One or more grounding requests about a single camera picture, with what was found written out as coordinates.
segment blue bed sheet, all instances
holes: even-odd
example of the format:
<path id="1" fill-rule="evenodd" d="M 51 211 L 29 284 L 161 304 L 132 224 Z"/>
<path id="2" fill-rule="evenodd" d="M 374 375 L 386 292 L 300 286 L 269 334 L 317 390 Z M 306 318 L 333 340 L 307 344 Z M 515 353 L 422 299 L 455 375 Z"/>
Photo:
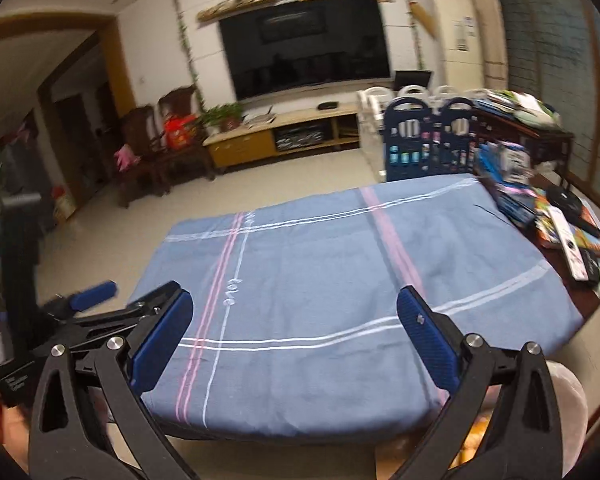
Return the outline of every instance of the blue bed sheet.
<path id="1" fill-rule="evenodd" d="M 445 401 L 398 322 L 414 285 L 463 332 L 551 352 L 580 314 L 560 277 L 469 175 L 311 196 L 175 225 L 132 300 L 166 281 L 194 316 L 144 394 L 181 438 L 388 438 Z"/>

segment white remote control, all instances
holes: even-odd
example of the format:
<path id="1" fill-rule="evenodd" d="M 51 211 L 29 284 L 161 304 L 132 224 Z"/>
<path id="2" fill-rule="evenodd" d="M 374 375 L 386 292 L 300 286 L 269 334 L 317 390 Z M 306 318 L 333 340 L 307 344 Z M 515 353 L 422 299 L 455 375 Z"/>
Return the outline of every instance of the white remote control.
<path id="1" fill-rule="evenodd" d="M 576 245 L 576 240 L 573 238 L 573 233 L 567 219 L 564 217 L 564 213 L 552 205 L 549 206 L 548 211 L 551 220 L 554 222 L 558 238 L 560 238 L 560 244 L 562 245 L 564 256 L 567 258 L 567 264 L 573 279 L 577 282 L 588 282 L 589 275 L 587 274 L 587 268 L 584 266 L 580 249 Z"/>

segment wooden chair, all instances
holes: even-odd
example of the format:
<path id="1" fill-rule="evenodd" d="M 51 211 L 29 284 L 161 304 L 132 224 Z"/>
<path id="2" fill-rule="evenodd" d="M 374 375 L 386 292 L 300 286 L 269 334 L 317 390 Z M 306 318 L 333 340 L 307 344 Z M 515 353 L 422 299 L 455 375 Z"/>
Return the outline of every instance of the wooden chair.
<path id="1" fill-rule="evenodd" d="M 170 191 L 170 187 L 160 177 L 158 160 L 160 152 L 160 136 L 155 127 L 154 108 L 150 105 L 134 108 L 122 119 L 121 129 L 125 142 L 136 155 L 142 157 L 141 161 L 126 171 L 116 173 L 116 181 L 120 189 L 120 202 L 124 207 L 129 207 L 129 187 L 136 184 L 138 178 L 148 174 L 152 180 L 153 192 L 157 196 Z"/>
<path id="2" fill-rule="evenodd" d="M 167 113 L 172 113 L 178 117 L 191 115 L 191 97 L 194 91 L 195 87 L 186 86 L 176 88 L 161 97 L 158 100 L 158 108 L 162 116 L 165 117 Z M 209 180 L 216 178 L 216 169 L 211 154 L 202 145 L 205 139 L 206 130 L 204 127 L 199 126 L 192 145 L 177 151 L 167 151 L 160 155 L 160 178 L 168 187 L 171 187 L 169 169 L 174 163 L 178 162 L 202 162 L 205 167 L 206 177 Z"/>

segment white stripe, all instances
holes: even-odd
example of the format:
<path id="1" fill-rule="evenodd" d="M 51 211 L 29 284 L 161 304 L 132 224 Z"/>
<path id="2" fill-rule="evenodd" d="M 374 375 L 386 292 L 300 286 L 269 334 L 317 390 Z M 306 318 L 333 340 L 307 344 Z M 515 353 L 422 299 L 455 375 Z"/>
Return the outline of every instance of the white stripe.
<path id="1" fill-rule="evenodd" d="M 253 222 L 253 211 L 249 211 L 247 213 L 247 222 Z M 244 256 L 244 248 L 247 245 L 247 238 L 249 237 L 249 233 L 247 232 L 242 239 L 242 247 L 240 247 L 240 254 L 238 255 L 238 263 L 235 265 L 235 274 L 234 280 L 238 279 L 238 274 L 240 273 L 240 267 L 242 266 L 242 257 Z M 231 310 L 231 304 L 228 304 L 226 310 L 224 311 L 224 319 L 222 320 L 222 329 L 220 330 L 220 341 L 218 341 L 218 349 L 222 348 L 222 339 L 224 339 L 224 331 L 226 330 L 226 322 L 229 319 L 229 311 Z M 209 382 L 206 384 L 206 394 L 205 394 L 205 403 L 202 406 L 202 424 L 204 424 L 205 428 L 209 429 L 206 425 L 206 406 L 209 402 L 209 394 L 211 393 L 211 383 L 214 381 L 214 377 L 216 376 L 216 368 L 218 368 L 218 360 L 220 359 L 220 352 L 216 352 L 216 358 L 214 359 L 214 366 L 211 370 L 211 377 L 209 377 Z"/>
<path id="2" fill-rule="evenodd" d="M 384 202 L 384 203 L 374 205 L 374 206 L 352 209 L 351 211 L 343 211 L 340 213 L 332 213 L 329 215 L 314 216 L 314 217 L 309 217 L 309 218 L 300 218 L 300 219 L 295 219 L 295 220 L 286 220 L 284 222 L 275 222 L 275 223 L 271 223 L 271 224 L 256 225 L 253 227 L 241 227 L 241 228 L 233 230 L 233 231 L 231 229 L 222 229 L 222 230 L 218 230 L 218 231 L 207 231 L 205 233 L 168 235 L 164 239 L 164 241 L 165 242 L 190 242 L 190 241 L 195 241 L 195 240 L 205 240 L 208 238 L 224 237 L 224 236 L 228 236 L 232 232 L 237 232 L 238 234 L 243 234 L 243 233 L 247 233 L 247 232 L 254 233 L 254 232 L 259 232 L 259 231 L 269 231 L 269 230 L 280 229 L 280 228 L 285 228 L 285 227 L 295 227 L 295 226 L 299 226 L 299 225 L 314 224 L 317 222 L 340 220 L 343 218 L 349 218 L 351 216 L 365 214 L 365 213 L 368 213 L 370 211 L 374 211 L 377 209 L 387 209 L 389 207 L 403 205 L 403 204 L 410 203 L 410 202 L 419 202 L 421 200 L 428 200 L 430 198 L 435 198 L 437 196 L 446 194 L 452 190 L 460 189 L 462 187 L 473 186 L 474 184 L 477 184 L 477 183 L 478 183 L 477 180 L 465 179 L 465 180 L 462 180 L 455 184 L 451 184 L 450 186 L 442 187 L 440 189 L 437 189 L 437 190 L 432 191 L 427 194 L 416 195 L 416 196 L 412 196 L 412 197 L 408 197 L 408 198 L 401 198 L 398 200 L 392 200 L 390 202 Z"/>
<path id="3" fill-rule="evenodd" d="M 507 287 L 502 287 L 501 285 L 490 288 L 488 290 L 484 290 L 482 292 L 478 292 L 476 294 L 472 294 L 470 296 L 467 296 L 466 298 L 462 298 L 462 300 L 455 300 L 455 301 L 450 301 L 448 303 L 442 304 L 440 306 L 436 306 L 434 307 L 432 310 L 433 311 L 440 311 L 442 308 L 448 308 L 448 306 L 451 306 L 453 304 L 459 304 L 459 303 L 465 303 L 467 301 L 472 301 L 472 300 L 476 300 L 477 301 L 472 301 L 472 303 L 463 305 L 463 306 L 458 306 L 456 308 L 452 308 L 449 309 L 445 312 L 446 315 L 451 316 L 453 314 L 456 314 L 458 312 L 463 312 L 465 310 L 471 310 L 473 308 L 476 308 L 478 306 L 481 306 L 482 304 L 485 303 L 489 303 L 490 301 L 493 300 L 497 300 L 498 298 L 502 298 L 503 296 L 506 296 L 516 290 L 518 290 L 519 288 L 522 288 L 525 285 L 528 285 L 529 283 L 532 283 L 534 281 L 539 280 L 540 278 L 542 278 L 546 272 L 551 268 L 551 265 L 545 261 L 545 260 L 541 260 L 540 262 L 538 262 L 535 266 L 533 266 L 531 269 L 517 275 L 515 278 L 511 278 L 510 280 L 507 280 L 504 283 L 509 283 L 509 285 Z M 391 320 L 397 320 L 398 317 L 397 316 L 387 316 L 387 317 L 381 317 L 379 319 L 375 319 L 373 321 L 369 321 L 367 323 L 364 323 L 362 325 L 359 325 L 357 327 L 353 327 L 353 328 L 349 328 L 347 330 L 342 330 L 340 332 L 334 332 L 333 334 L 329 334 L 329 335 L 325 335 L 325 336 L 318 336 L 318 337 L 298 337 L 298 338 L 286 338 L 286 339 L 263 339 L 263 340 L 251 340 L 251 341 L 216 341 L 213 339 L 205 339 L 203 340 L 206 343 L 220 343 L 222 344 L 263 344 L 263 343 L 269 343 L 269 342 L 291 342 L 291 341 L 317 341 L 317 340 L 324 340 L 324 339 L 332 339 L 333 337 L 336 336 L 340 336 L 340 335 L 345 335 L 345 334 L 349 334 L 345 337 L 340 337 L 337 339 L 334 339 L 332 341 L 328 341 L 325 343 L 321 343 L 321 344 L 316 344 L 316 345 L 292 345 L 292 346 L 268 346 L 268 347 L 261 347 L 261 348 L 222 348 L 221 346 L 216 347 L 216 346 L 203 346 L 202 348 L 207 349 L 207 350 L 221 350 L 221 351 L 243 351 L 243 352 L 253 352 L 253 351 L 263 351 L 263 350 L 275 350 L 275 349 L 284 349 L 284 350 L 295 350 L 295 349 L 311 349 L 311 348 L 323 348 L 325 346 L 330 346 L 333 344 L 338 344 L 341 342 L 345 342 L 351 339 L 355 339 L 361 336 L 365 336 L 365 335 L 369 335 L 369 334 L 374 334 L 374 333 L 378 333 L 378 332 L 384 332 L 384 330 L 390 330 L 393 328 L 398 328 L 398 327 L 402 327 L 401 324 L 396 324 L 396 325 L 385 325 L 385 326 L 380 326 L 380 327 L 376 327 L 370 330 L 361 330 L 364 327 L 367 326 L 372 326 L 374 324 L 380 324 L 380 323 L 384 323 L 387 321 L 391 321 Z M 186 338 L 182 338 L 183 340 L 195 340 L 193 338 L 190 337 L 186 337 Z M 189 345 L 189 344 L 184 344 L 184 343 L 180 343 L 178 346 L 183 346 L 186 348 L 192 348 L 194 345 Z"/>
<path id="4" fill-rule="evenodd" d="M 457 304 L 463 304 L 463 303 L 468 303 L 470 301 L 479 300 L 480 298 L 482 298 L 484 296 L 489 296 L 496 292 L 500 292 L 501 290 L 504 290 L 512 285 L 515 285 L 520 280 L 526 279 L 527 276 L 534 275 L 536 272 L 538 272 L 538 269 L 548 269 L 549 267 L 551 267 L 551 265 L 549 264 L 548 261 L 541 260 L 537 264 L 535 264 L 533 267 L 531 267 L 531 269 L 526 270 L 525 272 L 515 276 L 514 278 L 510 278 L 506 282 L 502 282 L 501 284 L 496 285 L 491 288 L 488 288 L 487 290 L 483 290 L 481 292 L 476 292 L 475 294 L 467 296 L 466 298 L 462 298 L 461 300 L 447 301 L 446 303 L 443 303 L 440 306 L 434 307 L 433 310 L 435 310 L 436 312 L 442 312 L 444 310 L 450 309 L 451 307 L 453 307 Z"/>
<path id="5" fill-rule="evenodd" d="M 350 339 L 356 339 L 362 337 L 364 335 L 375 334 L 378 332 L 384 332 L 385 330 L 392 330 L 394 328 L 401 328 L 404 330 L 401 324 L 389 325 L 389 326 L 378 326 L 376 328 L 371 328 L 369 330 L 365 330 L 363 332 L 358 332 L 355 334 L 347 335 L 341 337 L 339 339 L 334 339 L 333 341 L 327 341 L 326 343 L 320 343 L 316 345 L 293 345 L 293 346 L 263 346 L 260 348 L 222 348 L 217 346 L 203 346 L 205 350 L 219 350 L 222 352 L 263 352 L 265 350 L 301 350 L 301 349 L 310 349 L 310 348 L 323 348 L 325 346 L 335 345 L 337 343 L 343 343 L 345 341 L 349 341 Z M 178 346 L 184 346 L 186 348 L 192 348 L 194 345 L 187 345 L 184 343 L 180 343 Z"/>
<path id="6" fill-rule="evenodd" d="M 396 321 L 398 316 L 387 316 L 381 317 L 379 319 L 375 319 L 373 321 L 367 321 L 362 325 L 355 326 L 353 328 L 347 328 L 346 330 L 341 330 L 340 332 L 334 332 L 332 334 L 321 335 L 317 337 L 287 337 L 284 339 L 261 339 L 261 340 L 251 340 L 251 341 L 218 341 L 216 339 L 201 339 L 201 341 L 205 343 L 222 343 L 225 345 L 259 345 L 264 343 L 288 343 L 291 341 L 321 341 L 324 339 L 333 339 L 335 337 L 339 337 L 341 335 L 351 334 L 353 332 L 357 332 L 358 330 L 362 330 L 363 328 L 367 328 L 369 326 L 381 324 L 387 321 Z M 196 339 L 193 337 L 183 337 L 183 341 L 195 341 Z"/>
<path id="7" fill-rule="evenodd" d="M 482 305 L 483 303 L 497 300 L 498 298 L 506 296 L 507 294 L 511 294 L 513 291 L 516 291 L 519 288 L 542 278 L 547 273 L 547 271 L 549 270 L 550 267 L 551 266 L 547 266 L 547 267 L 539 267 L 538 266 L 538 267 L 536 267 L 535 272 L 533 274 L 527 275 L 524 280 L 520 280 L 515 285 L 510 286 L 506 290 L 501 290 L 500 292 L 497 292 L 496 294 L 492 294 L 491 296 L 482 298 L 481 300 L 474 301 L 473 303 L 469 303 L 469 304 L 466 304 L 463 306 L 456 306 L 455 308 L 452 308 L 451 310 L 447 310 L 445 312 L 445 314 L 447 316 L 452 316 L 453 314 L 456 314 L 458 312 L 463 312 L 464 310 L 470 310 L 472 308 Z"/>

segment beige curtain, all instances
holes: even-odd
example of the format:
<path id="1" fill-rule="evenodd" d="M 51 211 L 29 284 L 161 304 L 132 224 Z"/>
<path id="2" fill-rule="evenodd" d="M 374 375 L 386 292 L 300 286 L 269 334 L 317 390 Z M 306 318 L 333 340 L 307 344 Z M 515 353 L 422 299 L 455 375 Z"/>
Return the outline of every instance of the beige curtain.
<path id="1" fill-rule="evenodd" d="M 484 84 L 505 89 L 509 85 L 509 65 L 500 0 L 474 0 L 474 5 L 482 38 Z"/>

